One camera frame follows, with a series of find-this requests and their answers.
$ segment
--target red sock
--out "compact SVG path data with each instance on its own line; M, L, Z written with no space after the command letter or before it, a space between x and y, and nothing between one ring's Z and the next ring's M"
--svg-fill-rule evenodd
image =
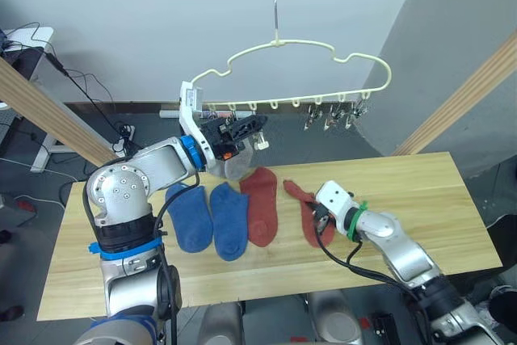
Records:
M315 202L314 193L306 193L296 185L293 181L284 181L285 191L292 197L300 200L301 207L301 228L304 231L305 238L311 246L319 247L317 244L316 234L314 233L314 215L313 210L306 204L306 202ZM323 231L320 239L324 246L328 246L334 238L334 225L328 224Z
M239 183L241 193L250 195L248 204L248 239L256 246L266 246L276 236L276 175L266 167Z

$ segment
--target gray floor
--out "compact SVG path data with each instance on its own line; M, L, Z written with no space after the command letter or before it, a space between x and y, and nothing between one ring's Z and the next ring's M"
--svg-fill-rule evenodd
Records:
M92 127L108 139L115 140L110 129L97 116L85 116ZM124 120L137 125L135 142L146 146L163 138L179 134L175 120L160 120L156 115L120 115L114 120ZM274 166L282 164L324 162L340 159L370 158L379 154L355 131L343 128L322 131L322 121L308 131L303 131L305 118L298 115L271 115L266 136L270 149L256 154L253 164ZM24 121L19 129L34 131L42 141L44 134L31 123ZM23 134L15 134L2 155L19 162L32 163L37 144ZM61 160L67 155L57 155ZM513 159L496 170L466 179L471 195L476 202L485 223L489 224L504 212L515 207L515 165ZM48 168L84 179L92 170L84 160L76 158L62 164L50 162ZM50 173L32 174L24 166L0 161L0 192L13 195L29 194L39 198L58 200L58 188L70 179ZM69 189L63 194L65 198ZM52 344L66 345L74 340L90 324L90 319L76 319L55 322L36 322L40 296L48 264L52 255L62 211L55 204L35 203L38 216L21 228L15 229L13 241L0 246L0 309L21 304L26 309L24 317L15 322L0 323L2 344ZM413 327L409 315L400 302L397 291L388 286L353 288L345 291L351 308L358 317L365 317L374 310L389 311L397 320L397 328L403 344L415 345ZM195 343L204 308L184 309L179 315L179 343ZM292 336L311 339L312 329L300 300L294 296L249 301L244 317L246 342L250 345L288 341ZM371 330L366 330L368 344L380 343Z

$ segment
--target wooden beam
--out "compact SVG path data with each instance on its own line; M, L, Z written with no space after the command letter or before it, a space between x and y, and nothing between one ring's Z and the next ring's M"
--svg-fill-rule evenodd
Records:
M420 152L517 70L517 31L393 155Z
M54 101L20 76L3 59L0 59L0 99L94 165L101 166L116 158L104 138L63 103Z

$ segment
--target sock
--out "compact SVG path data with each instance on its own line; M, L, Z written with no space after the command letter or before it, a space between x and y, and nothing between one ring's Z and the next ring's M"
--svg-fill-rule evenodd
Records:
M248 243L248 196L237 193L225 182L212 190L210 207L217 254L227 262L235 260Z
M165 194L166 200L173 194L184 189L182 183L169 187ZM212 242L212 218L207 208L204 187L198 186L181 194L167 208L179 247L193 254L201 252Z
M276 175L266 167L258 167L239 185L241 193L250 195L248 238L256 246L267 246L278 230Z
M306 202L315 202L314 193L306 193L296 185L293 181L284 181L285 191L292 197L300 200L301 207L301 228L304 231L305 239L311 246L319 247L317 244L316 234L314 233L314 215L313 210L306 204ZM334 225L329 223L323 234L320 236L324 246L328 246L334 238Z

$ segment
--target desk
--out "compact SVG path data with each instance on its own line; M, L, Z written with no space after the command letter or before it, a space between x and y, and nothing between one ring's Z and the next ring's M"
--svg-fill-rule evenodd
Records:
M242 301L263 297L349 288L375 282L354 275L312 248L301 230L299 203L285 193L284 179L316 191L334 179L368 200L376 211L397 215L406 232L418 241L446 274L499 267L501 262L463 180L448 153L354 161L276 166L279 228L265 248L248 243L234 262L220 259L213 244L199 254L181 251L170 217L164 217L166 255L179 270L183 306ZM209 193L222 179L202 174ZM238 183L231 183L238 188ZM82 183L70 193L48 271L38 320L94 317L105 314L99 257L87 246L94 235L82 209ZM151 199L157 212L164 192ZM330 251L346 257L355 246L335 234ZM387 273L379 253L369 244L355 263Z

